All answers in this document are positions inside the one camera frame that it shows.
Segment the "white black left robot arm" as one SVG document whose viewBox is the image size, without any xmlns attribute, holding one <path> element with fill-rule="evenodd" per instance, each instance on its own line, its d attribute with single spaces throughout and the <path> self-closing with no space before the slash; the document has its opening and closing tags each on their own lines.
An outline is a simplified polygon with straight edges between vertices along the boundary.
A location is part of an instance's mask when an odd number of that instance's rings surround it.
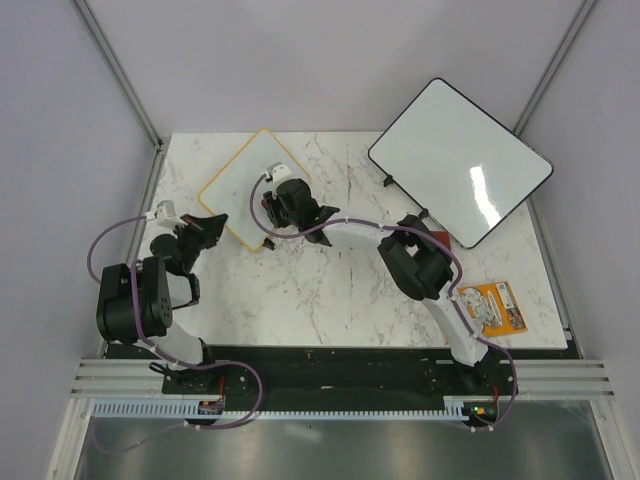
<svg viewBox="0 0 640 480">
<path fill-rule="evenodd" d="M 153 362 L 152 371 L 198 393 L 215 389 L 220 371 L 210 362 L 206 343 L 180 327 L 173 312 L 199 303 L 200 282 L 193 267 L 202 251 L 217 245 L 227 220 L 226 214 L 167 214 L 168 231 L 150 242 L 148 257 L 134 266 L 108 266 L 100 279 L 96 324 L 101 337 L 153 351 L 167 364 Z"/>
</svg>

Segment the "yellow-framed small whiteboard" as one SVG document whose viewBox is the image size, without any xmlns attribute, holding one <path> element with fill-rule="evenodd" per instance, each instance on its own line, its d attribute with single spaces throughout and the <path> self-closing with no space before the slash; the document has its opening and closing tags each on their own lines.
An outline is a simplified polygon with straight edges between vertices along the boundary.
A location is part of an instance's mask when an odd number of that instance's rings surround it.
<svg viewBox="0 0 640 480">
<path fill-rule="evenodd" d="M 250 214 L 250 193 L 259 177 L 282 163 L 308 184 L 312 177 L 268 129 L 256 132 L 198 193 L 199 203 L 212 215 L 227 214 L 227 231 L 251 252 L 263 247 L 265 232 Z"/>
</svg>

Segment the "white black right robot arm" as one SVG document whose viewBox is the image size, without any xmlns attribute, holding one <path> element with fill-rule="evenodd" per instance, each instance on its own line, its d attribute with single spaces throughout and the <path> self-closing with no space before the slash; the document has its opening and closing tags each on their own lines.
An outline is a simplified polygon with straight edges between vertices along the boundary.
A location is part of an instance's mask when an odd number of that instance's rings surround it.
<svg viewBox="0 0 640 480">
<path fill-rule="evenodd" d="M 493 383 L 500 353 L 482 337 L 455 298 L 462 266 L 419 217 L 407 215 L 385 225 L 319 204 L 301 178 L 272 172 L 257 182 L 269 185 L 260 205 L 271 225 L 261 230 L 281 239 L 303 238 L 326 247 L 375 251 L 396 287 L 421 303 L 445 334 L 460 386 L 477 394 Z"/>
</svg>

